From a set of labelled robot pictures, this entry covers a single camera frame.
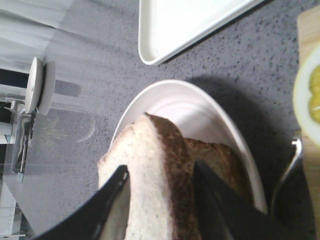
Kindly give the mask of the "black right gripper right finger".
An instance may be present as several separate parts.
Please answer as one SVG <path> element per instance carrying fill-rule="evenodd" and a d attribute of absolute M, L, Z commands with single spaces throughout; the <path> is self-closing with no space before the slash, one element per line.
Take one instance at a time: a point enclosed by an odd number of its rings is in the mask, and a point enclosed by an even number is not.
<path fill-rule="evenodd" d="M 204 240 L 307 240 L 247 203 L 203 160 L 193 167 L 198 227 Z"/>

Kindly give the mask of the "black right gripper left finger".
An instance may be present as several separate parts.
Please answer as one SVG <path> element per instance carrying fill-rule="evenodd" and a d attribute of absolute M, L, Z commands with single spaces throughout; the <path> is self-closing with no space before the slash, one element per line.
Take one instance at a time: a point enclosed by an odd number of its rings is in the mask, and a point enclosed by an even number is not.
<path fill-rule="evenodd" d="M 126 165 L 120 165 L 110 179 L 82 207 L 35 240 L 97 240 L 116 197 L 129 182 Z"/>

